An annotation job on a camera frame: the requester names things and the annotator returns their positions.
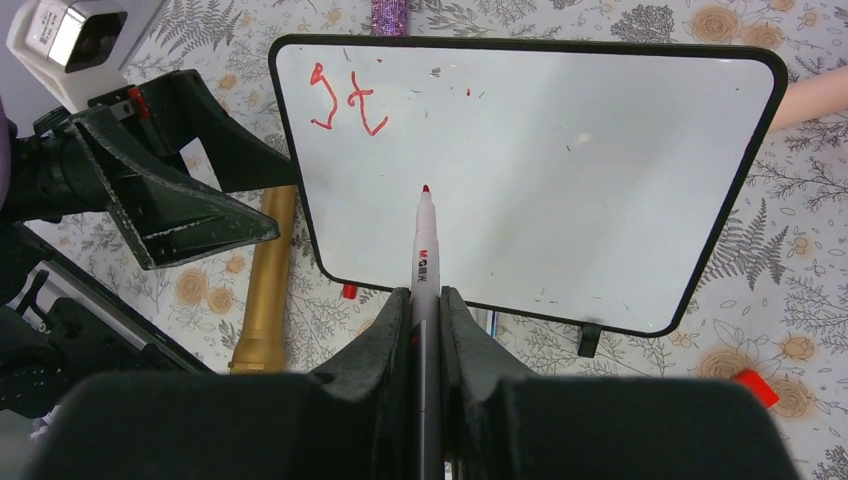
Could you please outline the red marker cap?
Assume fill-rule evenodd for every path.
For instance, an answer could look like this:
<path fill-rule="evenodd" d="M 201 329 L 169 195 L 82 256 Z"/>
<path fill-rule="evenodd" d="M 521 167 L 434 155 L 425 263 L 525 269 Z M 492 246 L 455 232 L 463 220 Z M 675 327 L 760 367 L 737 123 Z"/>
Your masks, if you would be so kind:
<path fill-rule="evenodd" d="M 345 300 L 356 300 L 358 298 L 358 287 L 352 284 L 345 284 L 342 288 L 342 298 Z"/>

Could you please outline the red capped whiteboard marker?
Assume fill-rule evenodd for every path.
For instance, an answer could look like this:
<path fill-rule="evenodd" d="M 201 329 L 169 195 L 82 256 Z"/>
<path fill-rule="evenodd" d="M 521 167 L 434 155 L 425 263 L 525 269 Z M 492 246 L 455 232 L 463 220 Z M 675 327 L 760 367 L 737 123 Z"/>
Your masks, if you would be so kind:
<path fill-rule="evenodd" d="M 425 185 L 416 211 L 411 278 L 413 477 L 442 479 L 440 268 L 436 209 Z"/>

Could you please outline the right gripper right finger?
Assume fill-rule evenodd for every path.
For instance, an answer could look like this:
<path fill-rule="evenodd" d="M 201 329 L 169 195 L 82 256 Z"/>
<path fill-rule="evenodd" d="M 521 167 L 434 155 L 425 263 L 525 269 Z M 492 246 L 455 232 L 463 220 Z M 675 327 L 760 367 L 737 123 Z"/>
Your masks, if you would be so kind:
<path fill-rule="evenodd" d="M 440 298 L 446 456 L 459 479 L 794 479 L 761 402 L 728 380 L 542 376 Z"/>

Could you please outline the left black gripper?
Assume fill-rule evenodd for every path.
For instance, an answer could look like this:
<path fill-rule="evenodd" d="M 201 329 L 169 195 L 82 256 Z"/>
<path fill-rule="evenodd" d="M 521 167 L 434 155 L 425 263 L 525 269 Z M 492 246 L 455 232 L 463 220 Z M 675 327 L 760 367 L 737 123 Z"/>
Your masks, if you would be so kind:
<path fill-rule="evenodd" d="M 291 160 L 234 120 L 195 70 L 145 82 L 139 93 L 147 114 L 138 133 L 104 106 L 75 115 L 59 107 L 26 138 L 3 118 L 1 220 L 107 212 L 146 270 L 277 238 L 275 220 L 231 195 L 294 185 Z M 165 161 L 194 140 L 216 188 Z"/>

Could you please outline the white whiteboard black frame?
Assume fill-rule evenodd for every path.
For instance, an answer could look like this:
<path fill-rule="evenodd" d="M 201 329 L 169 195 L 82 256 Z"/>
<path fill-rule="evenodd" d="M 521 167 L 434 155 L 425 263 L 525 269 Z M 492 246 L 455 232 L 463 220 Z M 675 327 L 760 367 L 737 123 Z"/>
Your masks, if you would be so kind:
<path fill-rule="evenodd" d="M 468 304 L 649 338 L 788 87 L 778 55 L 726 45 L 290 34 L 269 69 L 328 278 L 409 285 L 429 189 Z"/>

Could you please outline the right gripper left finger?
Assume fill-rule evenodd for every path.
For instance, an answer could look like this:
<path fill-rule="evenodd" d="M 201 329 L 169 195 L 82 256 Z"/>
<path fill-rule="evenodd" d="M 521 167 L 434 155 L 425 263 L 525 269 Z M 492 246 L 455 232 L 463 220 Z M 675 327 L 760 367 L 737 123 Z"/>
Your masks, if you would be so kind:
<path fill-rule="evenodd" d="M 408 479 L 410 293 L 307 373 L 95 376 L 29 479 Z"/>

